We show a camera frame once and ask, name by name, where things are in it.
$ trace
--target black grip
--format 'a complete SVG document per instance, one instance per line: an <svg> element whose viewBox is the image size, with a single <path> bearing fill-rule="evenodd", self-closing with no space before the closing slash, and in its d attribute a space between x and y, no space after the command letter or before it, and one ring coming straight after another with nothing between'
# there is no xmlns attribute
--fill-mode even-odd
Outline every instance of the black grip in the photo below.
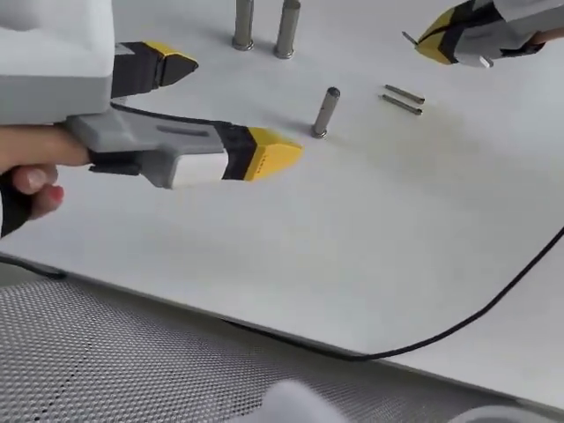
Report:
<svg viewBox="0 0 564 423"><path fill-rule="evenodd" d="M13 169L0 175L2 230L0 237L20 229L32 215L33 197L19 192L12 181Z"/></svg>

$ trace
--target cable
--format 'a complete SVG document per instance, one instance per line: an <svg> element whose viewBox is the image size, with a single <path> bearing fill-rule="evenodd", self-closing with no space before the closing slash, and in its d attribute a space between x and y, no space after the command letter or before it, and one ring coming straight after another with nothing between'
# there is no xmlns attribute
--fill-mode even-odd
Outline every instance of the cable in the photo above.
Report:
<svg viewBox="0 0 564 423"><path fill-rule="evenodd" d="M550 252L551 249L553 249L553 247L558 243L558 241L560 241L562 236L564 236L564 227L545 245L545 247L543 249L540 250L540 252L519 273L517 273L517 276L515 276L511 280L511 282L509 282L497 295L495 295L495 297L493 297L493 299L491 301L489 301L483 308L478 310L476 313L467 317L462 322L455 324L451 328L446 329L445 331L439 333L438 335L435 335L434 337L430 337L428 339L416 342L415 344L404 346L402 348L397 348L397 349L389 350L389 351L385 351L385 352L377 352L375 354L350 355L350 354L345 354L345 353L342 353L342 352L331 351L331 350L327 350L325 348L305 344L301 341L296 341L296 340L290 339L288 337L284 337L284 336L280 336L280 335L274 335L274 334L271 334L271 333L266 332L264 330L257 330L257 329L254 329L254 328L249 328L249 326L245 326L245 325L242 325L242 324L239 324L239 323L232 323L232 322L228 322L228 323L230 323L233 326L236 326L238 328L248 330L248 331L251 331L251 332L255 332L255 333L261 334L265 337L272 338L272 339L284 342L284 343L289 344L289 345L297 346L297 347L302 348L304 350L308 350L312 353L318 353L318 354L324 355L325 357L329 357L329 358L332 358L332 359L344 360L344 361L357 361L358 362L358 361L381 360L381 359L388 359L390 357L396 357L398 355L411 353L412 351L419 350L420 348L423 348L423 347L429 346L431 344L434 344L436 342L442 341L444 338L449 337L453 333L458 332L459 330L465 328L469 324L476 322L480 317L483 317L488 311L490 311L501 300L503 300L503 298L513 288L515 288L516 285L519 282L521 282L521 280L527 275L527 273L529 273L532 270L532 268L534 268L538 264L538 262L540 262Z"/></svg>
<svg viewBox="0 0 564 423"><path fill-rule="evenodd" d="M50 278L53 280L61 280L67 277L67 274L62 271L44 271L40 266L35 266L24 260L19 260L17 258L12 258L8 256L0 255L0 263L9 264L10 266L16 266L25 271L30 271L38 276L44 278Z"/></svg>

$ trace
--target finger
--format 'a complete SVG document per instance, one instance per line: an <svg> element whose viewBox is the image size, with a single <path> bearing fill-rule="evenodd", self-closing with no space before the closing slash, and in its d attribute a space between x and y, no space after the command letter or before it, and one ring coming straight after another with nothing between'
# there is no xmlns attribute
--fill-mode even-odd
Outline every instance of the finger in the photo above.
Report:
<svg viewBox="0 0 564 423"><path fill-rule="evenodd" d="M62 187L46 186L37 194L33 200L31 219L42 218L46 214L54 212L63 203L64 190Z"/></svg>
<svg viewBox="0 0 564 423"><path fill-rule="evenodd" d="M562 37L564 37L564 28L556 28L540 33L535 33L529 43L532 45L544 44L548 41L558 40Z"/></svg>
<svg viewBox="0 0 564 423"><path fill-rule="evenodd" d="M55 165L22 166L14 170L11 180L19 192L32 195L45 185L53 185L57 176Z"/></svg>
<svg viewBox="0 0 564 423"><path fill-rule="evenodd" d="M58 126L0 127L0 173L24 165L82 166L88 151Z"/></svg>

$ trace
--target metal rod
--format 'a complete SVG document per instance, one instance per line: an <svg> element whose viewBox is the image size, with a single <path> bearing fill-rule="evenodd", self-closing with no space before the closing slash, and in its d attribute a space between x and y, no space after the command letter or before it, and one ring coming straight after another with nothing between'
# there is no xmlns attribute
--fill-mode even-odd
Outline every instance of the metal rod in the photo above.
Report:
<svg viewBox="0 0 564 423"><path fill-rule="evenodd" d="M413 113L414 115L421 115L423 113L423 110L421 110L420 108L415 108L413 106L410 106L409 104L405 104L400 100L394 99L393 97L390 97L387 94L383 94L380 96L380 98L384 101L387 101L388 103L391 103L395 106L398 106L399 108L402 108L403 110L407 110L410 113Z"/></svg>
<svg viewBox="0 0 564 423"><path fill-rule="evenodd" d="M327 90L317 119L315 119L315 123L311 127L311 135L314 138L324 138L327 135L329 120L333 116L340 96L341 92L334 86Z"/></svg>
<svg viewBox="0 0 564 423"><path fill-rule="evenodd" d="M237 50L251 50L255 45L252 37L254 9L254 0L237 0L235 34L232 41L233 47Z"/></svg>
<svg viewBox="0 0 564 423"><path fill-rule="evenodd" d="M397 88L396 86L385 85L384 88L386 88L388 91L392 91L393 93L401 95L402 97L405 97L406 99L409 99L417 104L425 103L425 99L423 97L419 97L418 95L408 93L407 91L402 90L401 88Z"/></svg>
<svg viewBox="0 0 564 423"><path fill-rule="evenodd" d="M301 3L299 0L284 0L278 39L274 48L274 55L278 59L289 59L293 56L293 40L298 27Z"/></svg>
<svg viewBox="0 0 564 423"><path fill-rule="evenodd" d="M402 35L411 43L413 46L417 47L418 43L413 37L411 37L406 31L402 31Z"/></svg>

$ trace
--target perforated metal surface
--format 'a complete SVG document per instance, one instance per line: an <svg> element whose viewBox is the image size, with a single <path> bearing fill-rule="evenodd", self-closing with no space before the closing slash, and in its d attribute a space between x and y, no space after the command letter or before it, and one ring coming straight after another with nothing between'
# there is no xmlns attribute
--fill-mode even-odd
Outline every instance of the perforated metal surface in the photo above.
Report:
<svg viewBox="0 0 564 423"><path fill-rule="evenodd" d="M497 397L344 363L78 281L0 289L5 421L219 422L294 379L353 421L446 422Z"/></svg>

